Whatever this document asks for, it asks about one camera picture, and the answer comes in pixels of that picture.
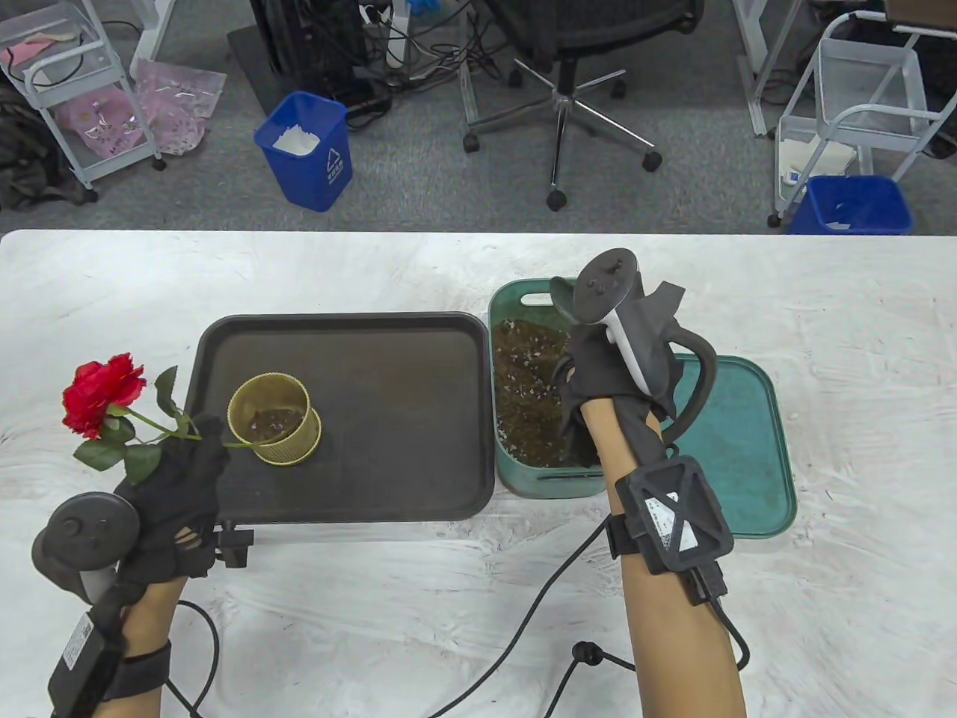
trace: black backpack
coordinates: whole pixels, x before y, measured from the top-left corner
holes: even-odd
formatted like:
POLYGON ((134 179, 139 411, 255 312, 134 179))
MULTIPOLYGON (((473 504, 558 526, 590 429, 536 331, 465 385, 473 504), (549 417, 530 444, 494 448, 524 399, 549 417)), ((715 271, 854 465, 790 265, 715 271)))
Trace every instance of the black backpack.
POLYGON ((0 210, 56 199, 96 201, 81 185, 43 118, 0 75, 0 210))

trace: flower stem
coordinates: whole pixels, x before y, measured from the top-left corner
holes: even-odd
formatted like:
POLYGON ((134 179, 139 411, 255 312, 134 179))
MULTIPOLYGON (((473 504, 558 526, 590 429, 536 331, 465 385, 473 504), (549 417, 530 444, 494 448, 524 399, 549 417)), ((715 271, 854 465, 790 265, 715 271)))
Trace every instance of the flower stem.
MULTIPOLYGON (((148 419, 148 418, 146 418, 145 416, 143 416, 142 414, 140 414, 140 413, 138 413, 138 412, 134 412, 132 409, 127 408, 127 411, 129 411, 129 415, 130 415, 130 416, 136 416, 142 423, 148 424, 149 426, 153 427, 154 429, 163 432, 163 437, 184 438, 184 439, 187 439, 187 440, 189 440, 189 441, 202 441, 202 440, 203 440, 203 438, 199 436, 199 429, 196 428, 196 424, 193 423, 192 418, 189 417, 189 416, 187 416, 187 418, 189 419, 189 423, 192 424, 192 428, 196 430, 196 434, 181 434, 181 433, 179 433, 179 432, 170 431, 170 430, 167 429, 165 426, 162 426, 162 425, 160 425, 160 424, 157 424, 157 423, 156 423, 155 421, 153 421, 152 419, 148 419)), ((242 444, 224 443, 223 446, 226 447, 227 449, 255 449, 255 448, 257 448, 257 446, 265 446, 265 445, 267 445, 268 443, 269 443, 269 441, 254 441, 254 442, 251 442, 251 443, 248 443, 248 444, 247 444, 247 443, 242 443, 242 444)))
POLYGON ((201 440, 202 440, 202 438, 200 438, 200 437, 195 437, 195 436, 187 435, 187 434, 178 434, 178 433, 176 433, 176 432, 174 432, 174 431, 170 431, 170 430, 167 429, 165 426, 162 426, 162 425, 160 425, 160 424, 157 424, 157 423, 156 423, 155 421, 153 421, 152 419, 148 419, 148 418, 146 418, 145 416, 143 416, 142 414, 140 414, 139 412, 134 412, 132 409, 127 408, 127 411, 129 411, 129 415, 130 415, 130 416, 136 416, 142 423, 147 424, 148 426, 151 426, 151 427, 153 427, 154 429, 163 432, 164 436, 167 436, 167 437, 177 437, 177 438, 185 438, 185 439, 188 439, 188 440, 190 440, 190 441, 201 441, 201 440))

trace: chrome chair leg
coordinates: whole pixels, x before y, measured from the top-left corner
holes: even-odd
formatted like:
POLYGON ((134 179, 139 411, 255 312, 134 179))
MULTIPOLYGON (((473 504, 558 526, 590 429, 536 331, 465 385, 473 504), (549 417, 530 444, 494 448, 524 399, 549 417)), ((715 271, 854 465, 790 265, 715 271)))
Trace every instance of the chrome chair leg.
POLYGON ((603 123, 605 123, 605 124, 610 124, 612 127, 614 127, 614 128, 615 128, 616 130, 618 130, 619 132, 624 132, 626 135, 628 135, 629 137, 631 137, 633 140, 638 140, 639 142, 641 142, 643 145, 645 145, 645 146, 648 147, 649 149, 655 149, 655 146, 654 146, 652 143, 648 142, 648 140, 646 140, 645 138, 643 138, 641 135, 639 135, 639 134, 637 134, 636 132, 632 131, 631 129, 629 129, 628 127, 626 127, 624 124, 613 120, 613 119, 610 118, 608 115, 606 115, 604 112, 599 112, 598 110, 596 110, 594 107, 592 107, 592 106, 591 106, 590 104, 588 104, 587 102, 578 100, 578 99, 576 98, 576 99, 575 99, 575 106, 576 106, 576 107, 581 107, 583 110, 585 110, 586 112, 588 112, 588 113, 589 113, 592 117, 594 117, 596 120, 601 120, 601 121, 602 121, 603 123))
POLYGON ((543 85, 544 85, 545 87, 547 87, 548 89, 550 89, 550 90, 554 90, 554 89, 555 89, 555 83, 554 83, 554 82, 552 82, 550 79, 548 79, 548 78, 545 77, 544 75, 540 75, 539 73, 537 73, 537 72, 535 72, 534 70, 532 70, 530 67, 528 67, 528 65, 526 65, 524 62, 522 62, 521 60, 519 60, 517 57, 515 58, 515 64, 516 64, 519 68, 521 68, 524 73, 526 73, 527 75, 531 75, 533 78, 535 78, 538 82, 540 82, 541 84, 543 84, 543 85))
POLYGON ((565 140, 565 125, 568 121, 568 103, 562 102, 558 105, 558 124, 555 128, 555 156, 551 163, 551 192, 545 203, 553 212, 558 212, 566 204, 568 198, 565 193, 558 189, 558 170, 562 166, 562 143, 565 140))
POLYGON ((590 79, 588 82, 582 82, 575 88, 575 95, 578 95, 580 92, 585 92, 590 90, 593 87, 597 87, 604 82, 608 82, 610 79, 620 78, 625 74, 624 70, 615 70, 613 73, 608 73, 607 75, 602 75, 600 78, 590 79))
POLYGON ((469 129, 488 129, 493 124, 500 123, 505 120, 511 120, 513 117, 519 117, 520 115, 524 115, 526 112, 531 112, 532 110, 536 110, 539 107, 545 107, 549 104, 551 104, 550 96, 541 98, 540 100, 520 104, 518 107, 509 107, 507 110, 502 110, 501 112, 496 112, 494 115, 489 115, 488 117, 483 117, 470 122, 468 123, 468 126, 469 129))

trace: white metal cart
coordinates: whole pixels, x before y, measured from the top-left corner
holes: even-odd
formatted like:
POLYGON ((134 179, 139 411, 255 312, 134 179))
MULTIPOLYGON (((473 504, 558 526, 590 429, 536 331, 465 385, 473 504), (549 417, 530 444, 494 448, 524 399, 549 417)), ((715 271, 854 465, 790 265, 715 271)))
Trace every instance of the white metal cart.
POLYGON ((72 3, 59 0, 54 5, 0 23, 0 66, 50 127, 74 174, 87 189, 86 201, 96 201, 95 180, 147 157, 152 157, 153 167, 157 170, 164 169, 166 161, 156 145, 145 112, 133 94, 120 58, 106 37, 92 0, 82 0, 82 3, 85 14, 72 3), (76 39, 68 43, 56 42, 31 59, 13 64, 10 48, 37 34, 73 34, 76 39), (133 107, 136 123, 143 131, 143 140, 124 152, 85 166, 56 124, 50 108, 117 82, 133 107))
POLYGON ((833 37, 838 27, 853 19, 887 22, 887 15, 874 11, 847 12, 824 31, 778 124, 774 213, 768 217, 769 227, 780 227, 788 211, 801 201, 814 167, 829 143, 856 147, 861 174, 874 173, 872 149, 905 153, 906 157, 892 177, 898 181, 957 107, 957 94, 954 94, 940 112, 927 110, 921 63, 914 52, 914 45, 923 35, 957 40, 957 33, 895 25, 895 32, 910 34, 903 47, 833 37), (794 107, 812 74, 816 117, 796 117, 794 107), (820 138, 820 142, 792 187, 784 181, 780 171, 781 144, 785 140, 807 142, 813 140, 814 135, 820 138))

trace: office chair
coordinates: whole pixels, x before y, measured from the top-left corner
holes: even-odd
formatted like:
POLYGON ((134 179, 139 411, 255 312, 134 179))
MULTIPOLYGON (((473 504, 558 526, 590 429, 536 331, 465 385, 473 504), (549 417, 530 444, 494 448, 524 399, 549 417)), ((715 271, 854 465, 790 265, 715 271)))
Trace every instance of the office chair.
MULTIPOLYGON (((701 20, 704 0, 485 0, 484 4, 524 58, 515 59, 515 68, 508 76, 509 86, 521 86, 523 75, 528 75, 551 90, 551 95, 485 118, 468 117, 477 113, 469 112, 466 99, 469 131, 462 140, 466 152, 479 149, 476 132, 551 104, 558 124, 551 191, 546 204, 553 212, 568 203, 558 187, 558 174, 565 127, 573 111, 581 111, 590 120, 610 125, 645 147, 641 163, 645 170, 654 172, 661 166, 661 155, 653 143, 582 100, 586 92, 609 80, 614 80, 612 97, 624 97, 626 86, 621 76, 625 71, 617 70, 576 84, 578 60, 634 45, 669 30, 690 34, 701 20), (552 82, 545 74, 551 72, 554 64, 558 64, 558 78, 552 82)), ((474 97, 471 100, 474 108, 474 97)))

